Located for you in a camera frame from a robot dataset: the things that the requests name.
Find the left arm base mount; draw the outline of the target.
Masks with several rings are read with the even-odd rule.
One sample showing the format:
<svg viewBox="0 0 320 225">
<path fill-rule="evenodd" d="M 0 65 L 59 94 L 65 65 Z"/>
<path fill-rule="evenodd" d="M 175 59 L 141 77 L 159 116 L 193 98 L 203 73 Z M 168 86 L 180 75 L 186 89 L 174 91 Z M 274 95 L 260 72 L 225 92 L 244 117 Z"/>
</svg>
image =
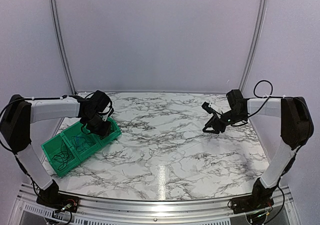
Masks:
<svg viewBox="0 0 320 225">
<path fill-rule="evenodd" d="M 54 201 L 49 201 L 48 198 L 37 197 L 36 202 L 40 205 L 44 205 L 46 207 L 50 207 L 56 210 L 61 210 L 67 205 L 71 205 L 71 207 L 66 208 L 67 212 L 76 213 L 78 210 L 80 198 L 78 196 L 58 193 L 57 199 Z"/>
</svg>

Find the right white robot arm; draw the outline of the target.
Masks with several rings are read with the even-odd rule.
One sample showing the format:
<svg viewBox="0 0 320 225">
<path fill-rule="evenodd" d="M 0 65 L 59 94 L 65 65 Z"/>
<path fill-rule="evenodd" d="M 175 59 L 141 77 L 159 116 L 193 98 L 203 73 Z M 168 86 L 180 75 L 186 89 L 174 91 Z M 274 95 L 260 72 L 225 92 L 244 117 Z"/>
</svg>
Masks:
<svg viewBox="0 0 320 225">
<path fill-rule="evenodd" d="M 224 133 L 228 126 L 241 127 L 257 115 L 280 118 L 280 145 L 268 168 L 252 188 L 251 195 L 233 198 L 234 210 L 241 205 L 259 209 L 270 204 L 273 192 L 281 178 L 291 169 L 298 151 L 306 145 L 314 133 L 314 124 L 306 101 L 303 97 L 273 96 L 272 94 L 245 98 L 239 89 L 226 94 L 230 109 L 219 112 L 213 104 L 204 102 L 202 108 L 212 117 L 202 131 L 210 134 Z"/>
</svg>

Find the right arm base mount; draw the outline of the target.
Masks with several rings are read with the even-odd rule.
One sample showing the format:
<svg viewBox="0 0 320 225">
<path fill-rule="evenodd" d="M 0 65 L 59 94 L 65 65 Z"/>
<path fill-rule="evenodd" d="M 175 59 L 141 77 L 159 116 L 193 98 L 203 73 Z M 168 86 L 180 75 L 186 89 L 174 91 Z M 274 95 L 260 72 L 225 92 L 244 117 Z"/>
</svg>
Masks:
<svg viewBox="0 0 320 225">
<path fill-rule="evenodd" d="M 274 200 L 270 197 L 254 201 L 252 195 L 241 197 L 233 197 L 227 203 L 229 209 L 233 210 L 234 214 L 248 213 L 256 210 L 270 208 L 274 205 Z"/>
</svg>

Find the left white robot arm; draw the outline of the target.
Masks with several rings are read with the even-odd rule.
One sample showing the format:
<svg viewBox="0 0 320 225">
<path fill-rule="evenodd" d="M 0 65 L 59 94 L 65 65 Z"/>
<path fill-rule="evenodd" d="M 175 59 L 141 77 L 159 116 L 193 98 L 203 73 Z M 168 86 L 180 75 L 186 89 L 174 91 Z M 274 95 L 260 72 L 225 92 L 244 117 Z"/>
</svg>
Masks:
<svg viewBox="0 0 320 225">
<path fill-rule="evenodd" d="M 63 196 L 54 187 L 54 180 L 42 165 L 32 145 L 32 128 L 41 123 L 64 118 L 77 118 L 94 135 L 106 137 L 113 112 L 113 102 L 103 91 L 89 97 L 63 95 L 58 97 L 23 97 L 15 94 L 0 113 L 0 144 L 13 154 L 24 173 L 41 190 L 53 208 L 63 204 Z"/>
</svg>

